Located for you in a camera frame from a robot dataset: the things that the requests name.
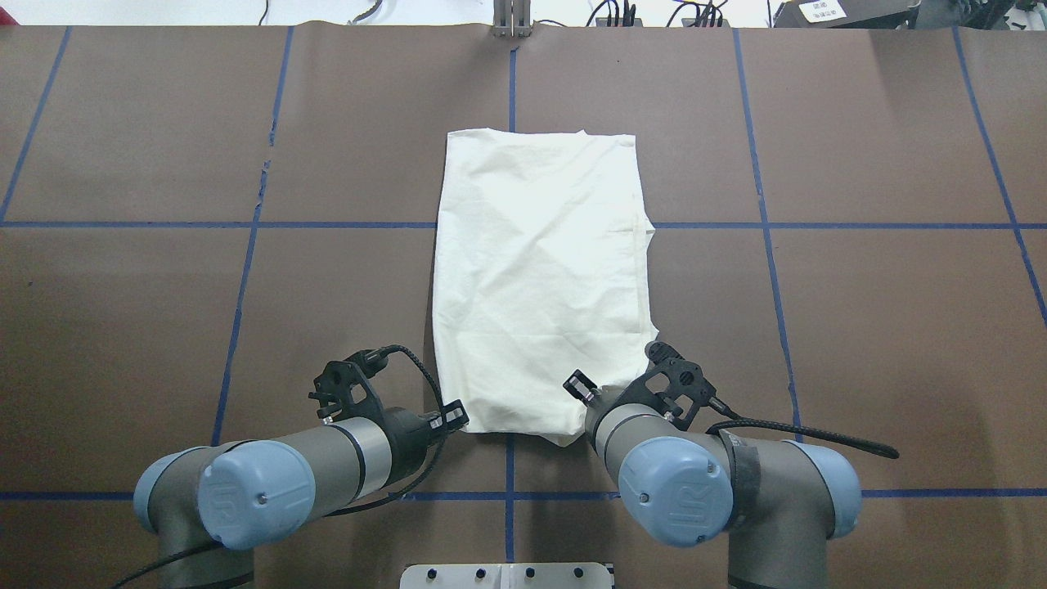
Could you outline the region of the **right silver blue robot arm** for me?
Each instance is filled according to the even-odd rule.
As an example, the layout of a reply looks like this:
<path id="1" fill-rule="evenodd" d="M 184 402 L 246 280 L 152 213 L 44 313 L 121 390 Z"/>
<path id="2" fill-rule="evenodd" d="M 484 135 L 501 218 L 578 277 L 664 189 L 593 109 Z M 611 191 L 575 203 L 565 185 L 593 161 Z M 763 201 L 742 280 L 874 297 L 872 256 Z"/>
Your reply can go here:
<path id="1" fill-rule="evenodd" d="M 861 485 L 824 445 L 738 436 L 744 421 L 700 366 L 670 344 L 645 348 L 647 372 L 623 387 L 575 371 L 586 438 L 634 521 L 667 546 L 728 537 L 730 588 L 826 588 L 828 543 L 853 533 Z"/>

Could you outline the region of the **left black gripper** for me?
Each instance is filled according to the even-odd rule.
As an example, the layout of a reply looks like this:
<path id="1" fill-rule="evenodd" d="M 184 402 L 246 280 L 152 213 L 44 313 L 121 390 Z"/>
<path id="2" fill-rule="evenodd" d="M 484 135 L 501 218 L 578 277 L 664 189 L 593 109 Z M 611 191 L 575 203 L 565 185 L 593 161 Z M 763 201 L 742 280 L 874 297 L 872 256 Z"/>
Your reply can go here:
<path id="1" fill-rule="evenodd" d="M 402 353 L 411 359 L 435 393 L 437 411 L 418 414 L 405 407 L 386 407 L 371 378 L 389 364 L 389 355 Z M 327 362 L 313 380 L 309 394 L 317 400 L 317 416 L 350 429 L 362 455 L 364 483 L 396 483 L 422 469 L 430 451 L 433 462 L 443 452 L 442 434 L 469 424 L 461 399 L 443 405 L 435 378 L 408 348 L 377 348 L 355 352 L 340 361 Z"/>

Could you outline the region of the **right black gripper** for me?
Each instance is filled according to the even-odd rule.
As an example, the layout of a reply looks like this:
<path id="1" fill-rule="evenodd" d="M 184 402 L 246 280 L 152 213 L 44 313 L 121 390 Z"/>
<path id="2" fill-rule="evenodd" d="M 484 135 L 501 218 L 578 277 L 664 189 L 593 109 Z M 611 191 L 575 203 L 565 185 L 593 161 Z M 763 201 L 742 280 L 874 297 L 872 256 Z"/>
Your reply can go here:
<path id="1" fill-rule="evenodd" d="M 717 388 L 704 376 L 701 366 L 662 340 L 645 347 L 650 369 L 640 373 L 621 390 L 599 387 L 586 373 L 575 370 L 562 384 L 569 395 L 586 406 L 586 433 L 595 438 L 598 426 L 612 409 L 640 405 L 654 411 L 678 431 L 688 431 L 703 407 L 721 410 Z"/>

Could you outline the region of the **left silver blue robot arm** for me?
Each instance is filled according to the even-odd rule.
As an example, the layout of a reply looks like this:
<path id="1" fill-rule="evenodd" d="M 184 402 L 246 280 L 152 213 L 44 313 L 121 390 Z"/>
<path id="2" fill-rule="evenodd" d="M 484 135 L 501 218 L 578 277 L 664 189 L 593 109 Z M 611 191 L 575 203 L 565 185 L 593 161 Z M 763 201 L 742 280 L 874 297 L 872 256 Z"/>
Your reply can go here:
<path id="1" fill-rule="evenodd" d="M 435 410 L 386 407 L 371 378 L 389 355 L 411 359 Z M 328 362 L 309 397 L 319 425 L 272 439 L 199 445 L 150 465 L 133 509 L 160 541 L 160 556 L 115 583 L 149 573 L 162 588 L 248 588 L 254 549 L 317 519 L 387 506 L 433 472 L 447 437 L 468 424 L 460 400 L 445 402 L 433 373 L 407 347 L 389 344 Z"/>

